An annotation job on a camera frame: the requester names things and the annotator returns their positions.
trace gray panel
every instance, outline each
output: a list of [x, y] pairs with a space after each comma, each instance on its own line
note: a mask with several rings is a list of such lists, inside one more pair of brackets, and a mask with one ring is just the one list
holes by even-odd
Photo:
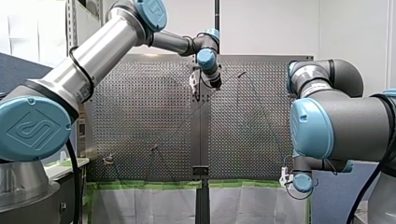
[[[354, 161], [349, 174], [333, 175], [331, 172], [314, 171], [313, 179], [319, 185], [311, 196], [312, 223], [346, 223], [352, 204], [369, 178], [377, 163]], [[367, 189], [363, 201], [368, 200], [376, 185], [377, 179]]]
[[[191, 61], [128, 55], [95, 89], [91, 180], [191, 179]], [[111, 153], [115, 165], [104, 166]]]
[[220, 56], [223, 86], [211, 98], [210, 178], [279, 179], [291, 154], [286, 73], [305, 56]]
[[26, 78], [42, 78], [52, 68], [0, 53], [0, 92], [14, 90]]

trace robotic arm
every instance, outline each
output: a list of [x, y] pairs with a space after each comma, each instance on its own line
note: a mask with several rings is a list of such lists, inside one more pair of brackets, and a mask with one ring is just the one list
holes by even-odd
[[221, 85], [217, 53], [219, 31], [196, 38], [160, 32], [167, 23], [161, 0], [116, 3], [109, 21], [41, 79], [27, 80], [0, 102], [0, 160], [38, 161], [57, 152], [78, 117], [78, 105], [135, 46], [168, 49], [180, 56], [197, 54], [212, 87]]
[[347, 160], [380, 161], [377, 170], [382, 173], [369, 201], [369, 221], [395, 223], [396, 203], [390, 188], [396, 184], [392, 151], [396, 92], [362, 97], [360, 73], [341, 60], [293, 62], [288, 80], [289, 93], [298, 98], [290, 111], [293, 186], [300, 192], [312, 190], [309, 168], [318, 160], [332, 163], [335, 170], [347, 168]]

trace perforated metal panel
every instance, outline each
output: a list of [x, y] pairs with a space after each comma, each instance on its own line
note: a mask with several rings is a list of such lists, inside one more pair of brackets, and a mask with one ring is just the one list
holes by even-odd
[[[87, 111], [91, 181], [191, 179], [190, 74], [176, 55], [128, 55], [111, 71]], [[110, 154], [114, 165], [104, 165]]]
[[304, 57], [221, 56], [226, 84], [212, 97], [209, 124], [210, 178], [279, 179], [292, 153], [290, 61]]
[[209, 178], [278, 179], [292, 151], [287, 65], [308, 59], [221, 55], [221, 91], [196, 102], [191, 59], [127, 56], [86, 106], [88, 178], [190, 180], [192, 165], [209, 165]]

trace metal pole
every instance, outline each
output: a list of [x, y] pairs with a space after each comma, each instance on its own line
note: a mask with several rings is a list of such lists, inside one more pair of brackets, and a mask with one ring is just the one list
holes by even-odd
[[215, 29], [220, 31], [220, 0], [215, 0]]

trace green tape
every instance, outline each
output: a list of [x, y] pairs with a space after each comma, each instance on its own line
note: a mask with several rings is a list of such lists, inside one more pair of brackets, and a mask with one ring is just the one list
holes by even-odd
[[277, 189], [281, 187], [277, 181], [268, 181], [268, 180], [248, 180], [248, 179], [209, 180], [209, 187], [211, 189], [241, 188], [244, 186], [267, 187], [273, 189]]
[[114, 182], [92, 182], [88, 186], [100, 189], [200, 189], [201, 181], [146, 182], [142, 180], [122, 180]]
[[88, 223], [92, 224], [92, 205], [93, 205], [94, 186], [87, 185], [87, 193], [85, 195], [87, 201]]

